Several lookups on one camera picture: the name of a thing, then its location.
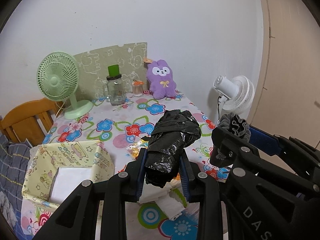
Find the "grey scrunchie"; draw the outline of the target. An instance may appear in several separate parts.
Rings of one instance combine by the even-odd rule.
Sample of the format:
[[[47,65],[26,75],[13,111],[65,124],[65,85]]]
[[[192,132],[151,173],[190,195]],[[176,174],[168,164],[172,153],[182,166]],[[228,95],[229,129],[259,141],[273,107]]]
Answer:
[[[250,140],[251,132],[249,130],[249,124],[245,119],[240,118],[240,116],[237,114],[224,114],[219,119],[217,126],[227,130],[246,142],[249,142]]]

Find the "white cloth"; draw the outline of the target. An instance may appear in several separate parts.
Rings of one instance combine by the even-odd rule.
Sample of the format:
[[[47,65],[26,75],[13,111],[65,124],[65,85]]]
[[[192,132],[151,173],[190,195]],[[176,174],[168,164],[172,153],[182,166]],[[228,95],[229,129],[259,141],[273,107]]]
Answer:
[[[154,186],[152,184],[147,184],[144,182],[143,191],[138,200],[139,204],[155,202],[160,197],[165,196],[174,196],[174,190],[178,189],[181,186],[181,181],[173,179],[170,182],[167,182],[166,185],[161,188]]]
[[[166,196],[159,197],[155,202],[167,218],[172,221],[180,217],[182,212],[185,210],[182,203],[177,201],[175,198],[170,197],[168,194]]]

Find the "black plastic bag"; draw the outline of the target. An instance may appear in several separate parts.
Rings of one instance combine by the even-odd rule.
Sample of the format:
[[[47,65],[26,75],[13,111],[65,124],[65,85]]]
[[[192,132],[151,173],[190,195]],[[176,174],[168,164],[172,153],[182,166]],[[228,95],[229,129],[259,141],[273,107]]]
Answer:
[[[184,149],[202,135],[200,125],[188,111],[165,111],[157,121],[148,142],[145,181],[163,188],[179,171]]]

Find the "green cartoon tissue pack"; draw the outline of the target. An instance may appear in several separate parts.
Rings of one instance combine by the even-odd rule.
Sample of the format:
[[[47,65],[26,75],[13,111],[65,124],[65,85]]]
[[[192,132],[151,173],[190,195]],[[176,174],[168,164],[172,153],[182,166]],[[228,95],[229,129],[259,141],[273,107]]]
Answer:
[[[172,192],[174,194],[176,194],[176,196],[181,201],[182,205],[184,207],[187,207],[188,204],[187,204],[187,200],[183,194],[183,190],[182,190],[182,186],[181,186],[181,179],[180,179],[179,174],[172,179],[172,181],[170,182],[170,185],[172,186],[172,189],[171,189]]]

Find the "yellow cartoon tissue pack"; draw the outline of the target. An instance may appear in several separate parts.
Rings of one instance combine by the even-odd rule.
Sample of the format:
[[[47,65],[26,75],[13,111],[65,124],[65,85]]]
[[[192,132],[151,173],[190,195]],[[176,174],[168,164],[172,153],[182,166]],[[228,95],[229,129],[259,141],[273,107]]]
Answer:
[[[138,158],[141,148],[148,148],[148,141],[143,139],[134,142],[133,144],[129,145],[126,149],[133,160]]]

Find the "yellow patterned fabric box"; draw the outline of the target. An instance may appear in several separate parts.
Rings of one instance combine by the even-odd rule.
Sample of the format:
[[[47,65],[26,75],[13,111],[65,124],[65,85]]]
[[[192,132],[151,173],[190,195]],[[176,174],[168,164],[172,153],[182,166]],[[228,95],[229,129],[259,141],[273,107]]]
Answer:
[[[22,196],[36,206],[56,210],[81,181],[105,181],[114,171],[112,158],[99,140],[39,145]]]

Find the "white standing fan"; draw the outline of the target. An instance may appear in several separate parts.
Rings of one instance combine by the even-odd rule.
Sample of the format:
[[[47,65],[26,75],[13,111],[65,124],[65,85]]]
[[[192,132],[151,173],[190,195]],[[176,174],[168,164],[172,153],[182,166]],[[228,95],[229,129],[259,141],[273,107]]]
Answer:
[[[241,117],[248,116],[254,96],[255,87],[245,76],[239,75],[232,79],[219,75],[213,88],[219,93],[217,99],[218,120],[223,114],[234,113]]]

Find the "floral tablecloth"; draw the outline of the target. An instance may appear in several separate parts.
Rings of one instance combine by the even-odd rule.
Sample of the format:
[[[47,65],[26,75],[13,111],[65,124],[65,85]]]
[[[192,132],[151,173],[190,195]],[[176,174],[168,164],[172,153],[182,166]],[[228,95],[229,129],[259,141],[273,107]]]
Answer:
[[[174,98],[156,100],[149,92],[145,92],[140,97],[128,96],[126,102],[120,106],[112,106],[106,99],[94,100],[93,108],[80,118],[68,120],[61,114],[39,145],[99,140],[110,154],[115,166],[114,174],[117,174],[123,172],[129,162],[134,161],[126,148],[141,139],[147,141],[164,112],[173,109],[188,110],[200,125],[202,132],[200,139],[185,150],[188,159],[199,165],[202,172],[219,181],[225,181],[229,169],[217,168],[209,163],[213,150],[211,135],[215,124],[182,94],[177,94]],[[30,164],[38,146],[30,152]],[[128,239],[195,239],[199,205],[188,202],[187,204],[182,215],[172,221],[161,211],[156,202],[128,203],[126,205]],[[36,206],[23,198],[21,211],[23,232],[29,238],[33,238],[54,211]]]

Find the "grey plaid pillow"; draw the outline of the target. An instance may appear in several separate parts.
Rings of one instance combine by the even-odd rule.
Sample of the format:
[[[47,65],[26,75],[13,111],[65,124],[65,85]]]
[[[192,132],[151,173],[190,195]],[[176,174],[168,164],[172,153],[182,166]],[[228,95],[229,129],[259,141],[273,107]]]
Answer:
[[[30,159],[29,141],[14,143],[1,135],[1,191],[6,195],[14,214],[20,218],[22,187]]]

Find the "purple plush bunny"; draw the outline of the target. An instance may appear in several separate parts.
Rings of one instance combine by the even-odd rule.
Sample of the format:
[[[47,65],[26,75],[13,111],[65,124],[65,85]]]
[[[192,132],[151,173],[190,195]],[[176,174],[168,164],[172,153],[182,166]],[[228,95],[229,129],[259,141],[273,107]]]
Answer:
[[[173,73],[167,62],[165,60],[149,60],[146,64],[146,78],[153,98],[156,100],[174,98],[177,95],[177,85],[173,80]]]

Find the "cotton swab jar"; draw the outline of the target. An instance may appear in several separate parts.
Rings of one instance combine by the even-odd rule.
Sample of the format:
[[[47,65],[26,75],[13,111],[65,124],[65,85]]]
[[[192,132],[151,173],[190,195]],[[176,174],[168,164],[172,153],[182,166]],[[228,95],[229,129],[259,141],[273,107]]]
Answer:
[[[143,95],[144,89],[143,89],[144,82],[140,80],[133,80],[132,81],[132,94],[135,97],[139,97]]]

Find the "glass jar green lid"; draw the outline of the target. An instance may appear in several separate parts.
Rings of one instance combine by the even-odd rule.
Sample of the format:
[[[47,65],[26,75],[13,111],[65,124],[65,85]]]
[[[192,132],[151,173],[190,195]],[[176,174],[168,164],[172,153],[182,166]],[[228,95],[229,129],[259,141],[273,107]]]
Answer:
[[[125,103],[126,96],[118,64],[108,66],[108,76],[104,89],[105,98],[109,100],[111,105],[117,106]]]

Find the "green desk fan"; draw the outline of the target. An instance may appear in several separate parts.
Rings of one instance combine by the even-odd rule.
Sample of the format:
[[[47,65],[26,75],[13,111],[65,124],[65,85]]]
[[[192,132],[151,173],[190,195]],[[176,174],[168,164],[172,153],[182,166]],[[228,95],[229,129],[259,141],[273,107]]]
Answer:
[[[37,85],[41,93],[51,101],[70,101],[64,117],[68,120],[80,118],[87,114],[93,103],[89,100],[78,101],[75,93],[79,85],[79,70],[76,59],[64,52],[53,52],[40,63]]]

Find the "green patterned backboard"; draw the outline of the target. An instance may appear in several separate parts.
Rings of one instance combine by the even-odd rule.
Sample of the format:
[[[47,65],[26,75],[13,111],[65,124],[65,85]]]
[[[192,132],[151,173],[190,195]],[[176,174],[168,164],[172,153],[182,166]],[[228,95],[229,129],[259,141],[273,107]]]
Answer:
[[[74,56],[78,63],[78,100],[94,100],[104,97],[104,84],[109,76],[108,66],[117,64],[122,75],[125,93],[132,92],[132,82],[144,82],[147,87],[146,65],[147,43],[128,43],[85,51]]]

